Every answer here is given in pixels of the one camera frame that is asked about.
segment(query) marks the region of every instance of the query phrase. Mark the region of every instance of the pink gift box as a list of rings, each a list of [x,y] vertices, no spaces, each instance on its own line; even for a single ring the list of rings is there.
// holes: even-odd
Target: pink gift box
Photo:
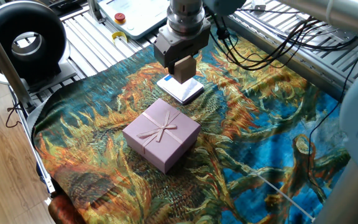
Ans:
[[[197,122],[158,99],[122,132],[131,148],[166,174],[200,130]]]

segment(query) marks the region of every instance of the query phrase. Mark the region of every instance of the metal grating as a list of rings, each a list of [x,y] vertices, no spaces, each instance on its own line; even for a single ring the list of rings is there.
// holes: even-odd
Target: metal grating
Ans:
[[[44,91],[34,93],[32,99],[36,105],[40,105],[61,87],[91,77],[129,58],[157,38],[158,30],[154,30],[139,40],[128,39],[127,43],[118,38],[114,44],[111,35],[118,30],[108,21],[102,24],[96,22],[88,13],[88,9],[89,7],[85,6],[82,11],[61,18],[70,44],[68,62],[76,70],[77,75]],[[18,44],[25,46],[30,41],[23,39],[18,41]]]
[[[243,9],[252,9],[251,2],[244,4]],[[293,12],[297,11],[278,1],[269,0],[266,2],[266,10]],[[238,33],[245,36],[258,47],[264,49],[266,52],[271,52],[278,44],[283,42],[274,29],[281,32],[291,31],[296,24],[300,22],[299,14],[277,14],[272,12],[247,12],[237,11],[229,16],[229,27],[238,31]],[[321,46],[335,46],[341,43],[341,40],[348,41],[354,34],[344,32],[342,30],[333,32],[332,34],[319,35],[310,38],[305,38],[304,43]],[[338,92],[342,89],[344,80],[350,72],[356,58],[358,57],[358,40],[355,41],[349,48],[335,52],[322,52],[318,50],[308,50],[301,47],[299,52],[294,57],[296,63],[288,64],[288,66],[304,75],[305,72],[309,75],[304,75],[306,79],[314,83],[317,78],[320,79],[319,85],[324,91],[330,93],[337,98]],[[358,77],[358,63],[349,78],[347,88],[349,88],[354,80]]]

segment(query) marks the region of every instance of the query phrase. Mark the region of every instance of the red button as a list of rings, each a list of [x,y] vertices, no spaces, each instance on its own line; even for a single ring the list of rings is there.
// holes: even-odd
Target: red button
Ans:
[[[125,20],[125,15],[123,13],[117,13],[114,18],[118,21],[118,22],[124,22]]]

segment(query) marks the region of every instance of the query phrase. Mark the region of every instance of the pink ribbon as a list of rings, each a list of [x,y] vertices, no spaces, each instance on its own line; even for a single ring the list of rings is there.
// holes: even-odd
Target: pink ribbon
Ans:
[[[154,120],[151,116],[149,116],[147,113],[143,112],[142,115],[145,116],[149,121],[151,121],[153,124],[155,124],[158,128],[151,130],[151,131],[147,131],[145,133],[140,133],[137,135],[138,138],[148,138],[148,140],[146,142],[144,142],[142,144],[142,149],[143,149],[143,154],[145,154],[145,147],[146,145],[148,145],[150,142],[152,142],[155,138],[156,138],[156,142],[160,142],[161,138],[162,138],[162,134],[164,132],[166,132],[167,134],[169,134],[174,140],[176,140],[177,142],[179,142],[180,144],[183,144],[183,141],[180,140],[178,137],[176,137],[174,134],[172,134],[168,129],[176,129],[177,126],[175,124],[171,124],[169,125],[178,115],[180,114],[180,112],[178,111],[177,113],[175,113],[171,120],[170,120],[170,112],[167,111],[167,113],[165,114],[165,120],[164,120],[164,124],[161,125],[159,124],[156,120]]]

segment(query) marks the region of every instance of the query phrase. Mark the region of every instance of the gift box lid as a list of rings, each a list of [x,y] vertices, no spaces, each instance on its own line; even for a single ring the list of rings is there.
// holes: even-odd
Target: gift box lid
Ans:
[[[176,125],[176,128],[164,130],[160,142],[157,142],[156,139],[150,141],[144,146],[145,154],[143,154],[142,145],[149,140],[149,137],[140,138],[137,136],[159,128],[146,116],[154,119],[158,124],[164,125],[167,112],[169,112],[168,125]],[[193,144],[200,129],[200,124],[179,112],[165,101],[158,99],[155,103],[150,105],[144,113],[129,124],[123,130],[123,133],[125,134],[124,136],[127,139],[128,145],[134,148],[138,153],[142,154],[147,159],[149,159],[147,155],[151,154],[153,155],[151,159],[155,157],[159,161],[166,163],[172,156],[181,156],[183,152],[187,150],[187,147]],[[175,140],[175,138],[167,132],[176,136],[178,140]]]

